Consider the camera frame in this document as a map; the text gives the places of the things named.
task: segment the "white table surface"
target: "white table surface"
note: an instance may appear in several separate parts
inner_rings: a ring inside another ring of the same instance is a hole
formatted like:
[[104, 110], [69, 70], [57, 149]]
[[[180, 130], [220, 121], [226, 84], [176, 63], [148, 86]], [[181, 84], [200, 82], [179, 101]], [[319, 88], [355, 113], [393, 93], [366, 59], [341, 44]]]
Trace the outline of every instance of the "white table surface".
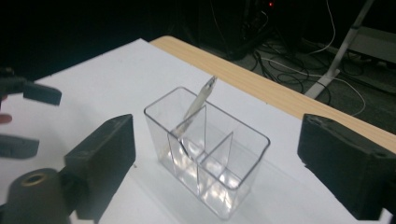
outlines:
[[[134, 116], [135, 167], [100, 223], [223, 223], [157, 160], [143, 110], [178, 86], [198, 92], [210, 75], [144, 40], [38, 81], [63, 93], [60, 106], [9, 96], [13, 121], [0, 133], [40, 140], [36, 157], [0, 159], [0, 203], [11, 182], [39, 168], [64, 167], [63, 156], [108, 119]], [[251, 192], [227, 223], [360, 223], [297, 156], [301, 121], [218, 80], [209, 102], [271, 139]], [[73, 223], [92, 223], [77, 220]], [[380, 221], [388, 223], [384, 211]]]

